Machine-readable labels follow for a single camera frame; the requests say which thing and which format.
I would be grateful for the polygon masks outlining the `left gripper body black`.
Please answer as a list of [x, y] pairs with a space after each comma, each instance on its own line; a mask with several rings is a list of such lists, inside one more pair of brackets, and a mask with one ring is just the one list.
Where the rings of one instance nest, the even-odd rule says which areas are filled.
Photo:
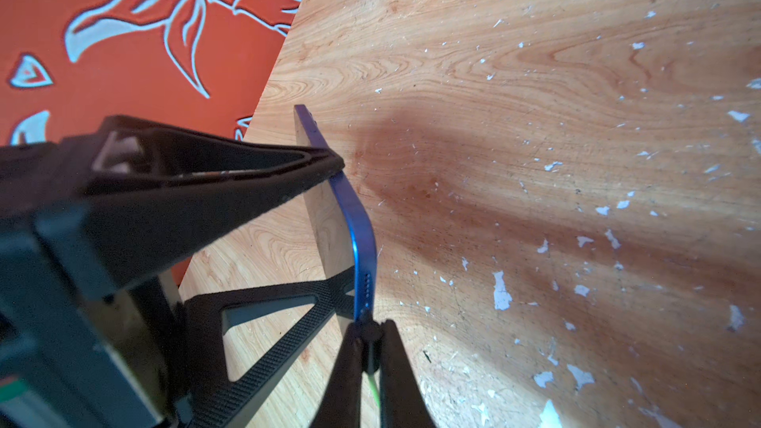
[[1, 424], [170, 427], [165, 394], [150, 396], [78, 307], [34, 227], [28, 179], [51, 143], [1, 150]]

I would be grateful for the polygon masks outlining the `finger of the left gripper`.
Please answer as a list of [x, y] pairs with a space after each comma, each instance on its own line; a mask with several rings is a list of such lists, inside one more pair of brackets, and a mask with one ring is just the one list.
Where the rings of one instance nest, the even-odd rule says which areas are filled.
[[35, 230], [85, 298], [132, 289], [325, 182], [328, 149], [255, 145], [129, 116], [62, 140]]
[[[245, 427], [293, 363], [335, 315], [352, 316], [355, 271], [320, 281], [196, 295], [184, 303], [190, 427]], [[255, 360], [228, 369], [227, 334], [244, 329]]]

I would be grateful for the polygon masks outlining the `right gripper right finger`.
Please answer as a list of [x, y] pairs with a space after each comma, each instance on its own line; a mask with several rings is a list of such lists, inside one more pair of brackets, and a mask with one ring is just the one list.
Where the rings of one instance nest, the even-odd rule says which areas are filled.
[[435, 427], [392, 319], [380, 326], [380, 426]]

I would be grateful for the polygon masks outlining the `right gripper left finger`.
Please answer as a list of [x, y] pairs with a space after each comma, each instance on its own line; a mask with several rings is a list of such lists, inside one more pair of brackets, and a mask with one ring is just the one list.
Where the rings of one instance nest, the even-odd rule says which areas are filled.
[[364, 346], [360, 330], [351, 323], [310, 424], [312, 428], [360, 426]]

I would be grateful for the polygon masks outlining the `green wired earphones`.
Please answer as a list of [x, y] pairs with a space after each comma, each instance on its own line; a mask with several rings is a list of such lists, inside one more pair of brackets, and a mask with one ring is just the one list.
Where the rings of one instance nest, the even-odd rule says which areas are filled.
[[382, 327], [374, 321], [372, 314], [364, 312], [359, 323], [360, 335], [364, 344], [363, 370], [367, 375], [371, 394], [378, 407], [381, 407], [381, 395], [376, 379], [376, 372], [380, 368], [380, 349], [382, 339]]

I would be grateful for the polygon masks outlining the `blue smartphone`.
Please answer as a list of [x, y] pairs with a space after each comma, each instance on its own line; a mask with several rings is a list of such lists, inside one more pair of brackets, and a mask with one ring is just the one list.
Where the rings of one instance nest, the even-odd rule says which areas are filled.
[[352, 295], [347, 320], [374, 318], [378, 247], [369, 214], [340, 170], [305, 192], [304, 201], [325, 277], [348, 273]]

